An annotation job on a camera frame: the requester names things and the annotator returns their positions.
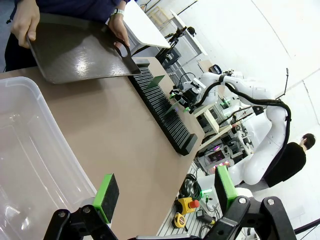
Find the transparent plastic container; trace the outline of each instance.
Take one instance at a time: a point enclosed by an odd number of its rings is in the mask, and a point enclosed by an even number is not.
[[[0,239],[43,239],[55,210],[95,194],[38,86],[0,80]]]

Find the white wall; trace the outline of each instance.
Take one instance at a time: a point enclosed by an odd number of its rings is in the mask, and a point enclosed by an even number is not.
[[[170,9],[179,12],[191,2],[162,0],[158,6],[171,16]],[[290,87],[320,67],[320,32],[314,31],[320,29],[319,12],[317,0],[199,0],[180,17],[195,28],[214,64],[270,83],[278,94],[285,87],[286,68]],[[177,48],[186,59],[194,56],[187,45]],[[197,68],[196,60],[190,68]]]
[[[169,16],[170,9],[177,13],[191,2],[161,0],[159,6]],[[288,92],[281,99],[292,111],[290,141],[299,142],[303,134],[310,132],[319,142],[307,152],[303,170],[286,182],[259,192],[257,197],[278,196],[294,228],[320,218],[320,1],[199,0],[180,17],[195,28],[196,38],[213,64],[223,70],[242,71],[245,77],[256,77],[277,96],[284,90],[289,68]],[[174,30],[169,24],[163,33]],[[180,63],[194,56],[183,41],[177,48],[183,54]],[[196,60],[184,70],[200,75]],[[268,129],[261,119],[253,120],[253,125],[256,130]],[[304,239],[320,240],[320,227]]]

